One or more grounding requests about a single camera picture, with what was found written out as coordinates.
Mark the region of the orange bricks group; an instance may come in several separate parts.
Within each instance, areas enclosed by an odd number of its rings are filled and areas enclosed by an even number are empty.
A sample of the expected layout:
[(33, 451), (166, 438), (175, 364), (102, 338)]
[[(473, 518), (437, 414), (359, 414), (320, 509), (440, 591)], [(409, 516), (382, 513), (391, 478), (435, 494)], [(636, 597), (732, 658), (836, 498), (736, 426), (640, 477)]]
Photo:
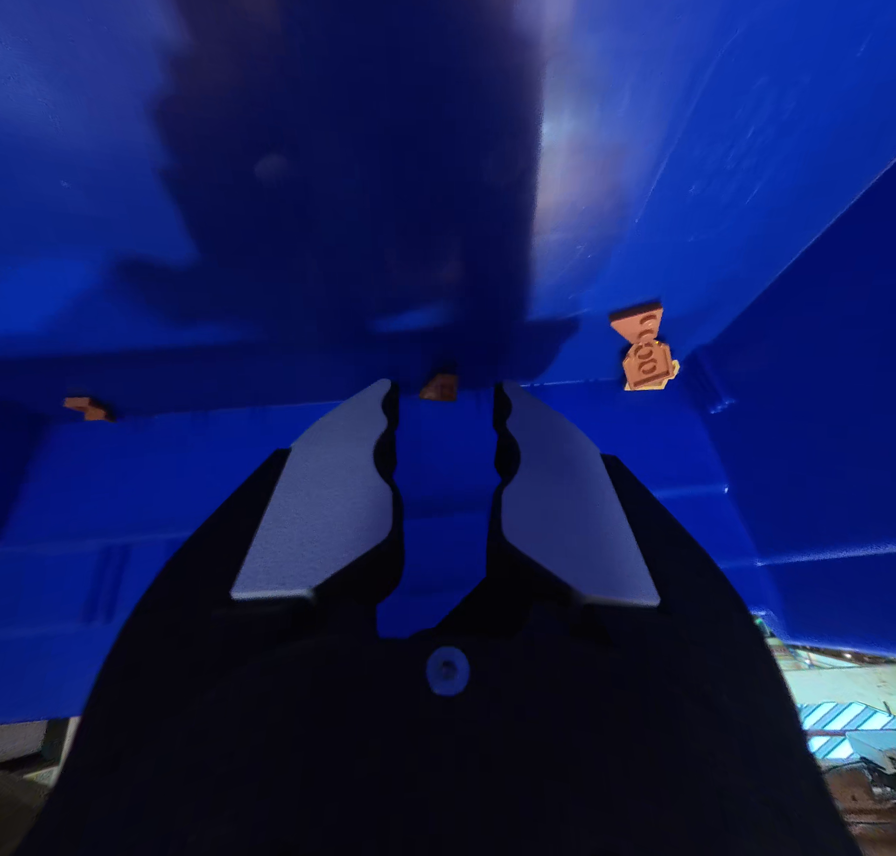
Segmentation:
[[(661, 302), (647, 302), (609, 315), (611, 328), (629, 344), (622, 358), (626, 391), (663, 390), (678, 376), (680, 363), (658, 336), (663, 314)], [(85, 422), (115, 423), (117, 419), (115, 411), (95, 397), (69, 396), (62, 407)]]

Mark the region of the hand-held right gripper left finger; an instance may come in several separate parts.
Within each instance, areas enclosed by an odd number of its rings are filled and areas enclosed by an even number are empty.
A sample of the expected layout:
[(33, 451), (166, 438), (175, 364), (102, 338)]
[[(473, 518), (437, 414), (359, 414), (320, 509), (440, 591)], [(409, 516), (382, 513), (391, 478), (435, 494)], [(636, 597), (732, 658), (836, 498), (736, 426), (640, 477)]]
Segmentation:
[(398, 420), (398, 387), (381, 379), (299, 435), (230, 590), (235, 601), (309, 595), (365, 558), (392, 560), (401, 574)]

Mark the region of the blue plastic bin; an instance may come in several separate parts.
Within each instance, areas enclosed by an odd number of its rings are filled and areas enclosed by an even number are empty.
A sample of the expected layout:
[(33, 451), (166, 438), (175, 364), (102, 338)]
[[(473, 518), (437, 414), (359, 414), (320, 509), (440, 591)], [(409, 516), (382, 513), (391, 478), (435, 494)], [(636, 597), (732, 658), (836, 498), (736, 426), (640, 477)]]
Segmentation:
[[(680, 369), (626, 391), (647, 302)], [(780, 636), (894, 653), (894, 0), (2, 0), (2, 724), (80, 713), (173, 551), (381, 378), (384, 631), (484, 570), (510, 378)]]

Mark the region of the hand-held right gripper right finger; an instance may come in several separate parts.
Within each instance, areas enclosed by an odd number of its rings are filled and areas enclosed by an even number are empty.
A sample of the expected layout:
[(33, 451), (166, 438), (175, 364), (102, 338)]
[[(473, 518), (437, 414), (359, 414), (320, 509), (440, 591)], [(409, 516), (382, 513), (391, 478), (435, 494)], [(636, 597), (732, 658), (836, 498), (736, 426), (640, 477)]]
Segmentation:
[(519, 384), (494, 392), (487, 579), (532, 597), (658, 606), (657, 587), (599, 448)]

